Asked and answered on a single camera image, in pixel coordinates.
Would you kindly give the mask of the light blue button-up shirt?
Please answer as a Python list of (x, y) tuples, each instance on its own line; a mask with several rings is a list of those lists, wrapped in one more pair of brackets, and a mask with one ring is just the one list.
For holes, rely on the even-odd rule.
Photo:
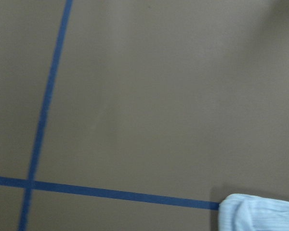
[(231, 194), (219, 205), (220, 231), (289, 231), (289, 202)]

